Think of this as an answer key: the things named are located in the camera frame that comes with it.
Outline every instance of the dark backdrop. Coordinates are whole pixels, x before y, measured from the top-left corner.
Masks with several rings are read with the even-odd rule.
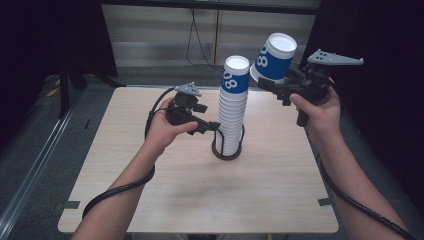
[[[363,66],[332,76],[363,136],[424,216],[424,2],[323,0],[305,56],[316,49]]]
[[[59,73],[65,56],[117,76],[101,6],[51,2],[0,3],[0,148],[19,129],[45,78]]]

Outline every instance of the table top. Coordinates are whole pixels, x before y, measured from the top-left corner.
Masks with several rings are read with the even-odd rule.
[[[104,192],[144,139],[148,112],[165,89],[118,88],[99,126],[58,224],[74,232],[87,203]],[[201,89],[206,121],[217,121],[219,90]],[[218,159],[213,132],[179,135],[156,162],[128,232],[307,233],[335,232],[337,219],[294,106],[249,91],[240,156]]]

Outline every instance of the wall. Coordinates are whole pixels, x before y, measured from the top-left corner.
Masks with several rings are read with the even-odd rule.
[[[230,0],[223,2],[318,7],[320,0]],[[189,9],[103,5],[117,67],[188,65],[192,26]],[[254,60],[268,36],[283,32],[298,42],[300,62],[315,16],[195,10],[195,22],[209,62],[223,64],[234,54]],[[193,28],[189,59],[205,63]]]

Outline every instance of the black cable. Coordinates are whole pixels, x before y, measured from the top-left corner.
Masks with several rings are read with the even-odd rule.
[[[84,212],[82,213],[82,218],[84,218],[87,213],[99,202],[105,200],[106,198],[112,197],[113,195],[116,195],[118,193],[121,192],[125,192],[134,188],[137,188],[141,185],[146,184],[147,182],[149,182],[150,180],[152,180],[153,176],[155,175],[155,165],[153,165],[152,169],[150,170],[149,174],[147,174],[147,176],[145,176],[144,178],[132,182],[130,184],[126,184],[120,187],[116,187],[110,190],[107,190],[106,192],[98,195],[97,197],[93,198],[88,204],[87,206],[84,208]]]
[[[315,157],[315,159],[318,160],[319,158],[320,158],[320,155],[318,153],[318,155]],[[388,227],[389,229],[391,229],[392,231],[394,231],[395,233],[397,233],[399,236],[403,237],[404,239],[406,239],[406,240],[415,240],[415,237],[413,237],[405,229],[403,229],[400,226],[398,226],[396,223],[390,221],[389,219],[387,219],[384,216],[380,215],[379,213],[371,210],[370,208],[362,205],[361,203],[357,202],[353,198],[349,197],[349,195],[347,195],[346,193],[344,193],[343,191],[341,191],[334,184],[334,182],[331,180],[331,178],[328,176],[328,173],[325,170],[325,167],[324,167],[324,164],[322,163],[322,161],[319,161],[319,166],[320,166],[320,169],[321,169],[321,172],[322,172],[322,175],[323,175],[323,178],[324,178],[325,182],[330,186],[331,190],[333,190],[333,192],[337,196],[339,196],[343,201],[347,202],[349,205],[351,205],[352,207],[358,209],[359,211],[361,211],[362,213],[366,214],[367,216],[373,218],[377,222],[385,225],[386,227]]]
[[[169,92],[171,92],[172,90],[174,90],[174,87],[168,88],[164,93],[162,93],[162,95],[160,95],[158,100],[156,100],[155,104],[153,105],[152,110],[150,110],[149,116],[147,117],[147,121],[146,121],[146,128],[144,129],[144,139],[146,139],[147,134],[149,133],[150,125],[152,124],[153,116],[156,113],[155,112],[156,107],[159,105],[162,98],[165,97],[165,95],[168,94]]]
[[[159,105],[159,103],[160,103],[160,101],[162,100],[162,98],[163,97],[165,97],[165,95],[166,94],[168,94],[169,92],[171,92],[172,90],[174,90],[174,88],[172,87],[172,88],[169,88],[169,89],[167,89],[164,93],[162,93],[162,95],[160,95],[160,97],[158,98],[158,100],[156,100],[156,102],[155,102],[155,104],[153,105],[153,108],[152,108],[152,110],[149,112],[149,117],[147,118],[147,122],[146,122],[146,129],[145,129],[145,131],[144,131],[144,138],[146,138],[147,137],[147,133],[149,132],[149,129],[150,129],[150,125],[151,125],[151,122],[152,122],[152,119],[153,119],[153,116],[158,112],[158,111],[160,111],[160,110],[164,110],[164,109],[167,109],[167,108],[160,108],[160,109],[158,109],[158,110],[155,110],[156,109],[156,107],[157,107],[157,105]],[[134,188],[137,188],[137,187],[139,187],[139,186],[141,186],[141,185],[144,185],[144,184],[146,184],[147,182],[149,182],[152,178],[153,178],[153,176],[154,176],[154,174],[155,174],[155,166],[153,165],[153,167],[152,167],[152,169],[150,170],[150,172],[149,172],[149,174],[147,174],[147,176],[145,176],[144,178],[142,178],[142,179],[140,179],[140,180],[138,180],[138,181],[135,181],[135,182],[132,182],[132,183],[129,183],[129,184],[126,184],[126,185],[123,185],[123,186],[120,186],[120,187],[116,187],[116,188],[113,188],[113,189],[109,189],[109,190],[107,190],[107,191],[105,191],[105,192],[103,192],[102,194],[100,194],[100,195],[98,195],[97,197],[95,197],[95,198],[93,198],[88,204],[87,204],[87,206],[84,208],[84,211],[83,211],[83,213],[82,213],[82,218],[84,218],[86,215],[87,215],[87,213],[96,205],[96,204],[98,204],[99,202],[101,202],[101,201],[103,201],[103,200],[105,200],[106,198],[109,198],[109,197],[112,197],[112,196],[114,196],[114,195],[116,195],[116,194],[118,194],[118,193],[121,193],[121,192],[124,192],[124,191],[128,191],[128,190],[131,190],[131,189],[134,189]]]
[[[194,9],[191,9],[191,16],[192,16],[192,21],[191,21],[191,27],[190,27],[190,35],[188,38],[188,42],[187,42],[187,50],[186,50],[186,59],[187,61],[194,66],[203,66],[203,65],[207,65],[209,67],[211,67],[213,70],[218,71],[218,72],[223,72],[224,69],[222,67],[218,67],[215,65],[212,65],[209,63],[209,61],[207,60],[206,56],[205,56],[205,52],[203,51],[203,47],[202,47],[202,42],[200,40],[200,36],[199,36],[199,31],[197,30],[197,24],[196,24],[196,20],[194,17]],[[199,42],[199,47],[200,47],[200,51],[202,52],[203,55],[203,59],[206,61],[207,64],[195,64],[193,62],[190,61],[189,57],[188,57],[188,53],[190,50],[190,43],[191,43],[191,35],[193,33],[193,27],[196,30],[196,35],[197,35],[197,41]]]

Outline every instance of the skin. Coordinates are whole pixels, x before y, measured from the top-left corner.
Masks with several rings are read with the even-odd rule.
[[[340,99],[329,89],[325,103],[315,106],[297,94],[292,103],[309,115],[311,141],[336,186],[359,203],[406,229],[398,214],[362,171],[340,132]],[[403,239],[336,196],[336,204],[350,239]]]
[[[172,99],[171,97],[165,100],[160,108],[168,107]],[[140,180],[146,176],[165,148],[179,134],[197,128],[197,122],[173,126],[166,120],[165,115],[165,110],[155,114],[143,145],[109,189]],[[140,186],[98,203],[81,221],[72,239],[123,239],[134,216],[143,188],[144,186]]]
[[[323,104],[315,106],[301,96],[290,100],[309,115],[308,129],[328,175],[343,192],[373,209],[400,227],[405,224],[387,200],[374,187],[356,162],[340,132],[340,100],[330,88]],[[172,98],[160,108],[166,108]],[[129,165],[110,186],[114,188],[146,176],[158,157],[176,136],[194,130],[197,122],[172,126],[161,110],[153,118],[149,134]],[[73,239],[122,239],[137,208],[144,186],[120,193],[97,204],[86,215]],[[390,229],[354,209],[336,196],[336,204],[350,239],[402,239]]]

